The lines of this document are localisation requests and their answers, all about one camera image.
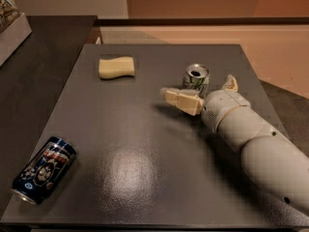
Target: yellow sponge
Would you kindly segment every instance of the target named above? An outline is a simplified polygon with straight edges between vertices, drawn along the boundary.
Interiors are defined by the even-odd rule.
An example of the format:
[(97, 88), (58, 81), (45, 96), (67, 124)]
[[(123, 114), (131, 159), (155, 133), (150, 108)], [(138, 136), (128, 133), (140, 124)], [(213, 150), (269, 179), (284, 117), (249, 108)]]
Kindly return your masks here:
[(135, 76), (134, 61), (132, 57), (120, 57), (114, 59), (100, 59), (98, 75), (103, 79), (111, 79), (124, 75)]

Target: beige floor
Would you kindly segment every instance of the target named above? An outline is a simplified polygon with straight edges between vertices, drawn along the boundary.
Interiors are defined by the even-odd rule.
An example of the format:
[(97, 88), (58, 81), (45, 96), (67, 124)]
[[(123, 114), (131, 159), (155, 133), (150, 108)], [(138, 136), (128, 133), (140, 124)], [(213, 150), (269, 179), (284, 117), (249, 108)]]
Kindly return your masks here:
[(105, 44), (240, 44), (257, 76), (309, 99), (309, 25), (101, 27)]

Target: can label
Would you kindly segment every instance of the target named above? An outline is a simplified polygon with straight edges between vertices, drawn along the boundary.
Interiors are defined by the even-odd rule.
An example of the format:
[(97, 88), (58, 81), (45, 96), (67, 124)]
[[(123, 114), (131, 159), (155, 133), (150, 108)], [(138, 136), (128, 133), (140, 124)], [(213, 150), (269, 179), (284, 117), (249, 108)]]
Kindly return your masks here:
[(51, 137), (14, 179), (13, 191), (22, 194), (26, 201), (41, 203), (60, 181), (75, 155), (76, 152), (64, 140)]
[(210, 84), (210, 70), (202, 64), (189, 65), (183, 75), (183, 88), (199, 91), (200, 97), (204, 98)]

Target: gray table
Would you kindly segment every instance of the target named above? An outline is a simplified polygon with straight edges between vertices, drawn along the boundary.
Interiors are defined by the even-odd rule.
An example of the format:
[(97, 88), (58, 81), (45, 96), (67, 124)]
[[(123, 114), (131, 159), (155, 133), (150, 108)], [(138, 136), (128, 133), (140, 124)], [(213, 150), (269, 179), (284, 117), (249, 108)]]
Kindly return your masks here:
[[(98, 78), (100, 57), (131, 55), (136, 76)], [(291, 228), (309, 217), (257, 189), (239, 158), (198, 117), (161, 100), (182, 83), (185, 67), (211, 69), (210, 90), (228, 73), (239, 92), (285, 133), (238, 45), (85, 45), (34, 154), (50, 135), (78, 156), (39, 206), (13, 197), (5, 224), (117, 228)]]
[(30, 16), (33, 33), (0, 67), (0, 217), (30, 158), (95, 16)]

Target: blue soda can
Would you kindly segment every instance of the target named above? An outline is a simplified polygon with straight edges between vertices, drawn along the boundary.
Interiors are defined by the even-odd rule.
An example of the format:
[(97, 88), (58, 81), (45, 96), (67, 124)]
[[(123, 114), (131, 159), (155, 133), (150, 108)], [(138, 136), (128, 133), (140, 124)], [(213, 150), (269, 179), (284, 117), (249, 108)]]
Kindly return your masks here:
[(59, 183), (76, 156), (65, 140), (52, 136), (13, 181), (12, 192), (40, 204)]

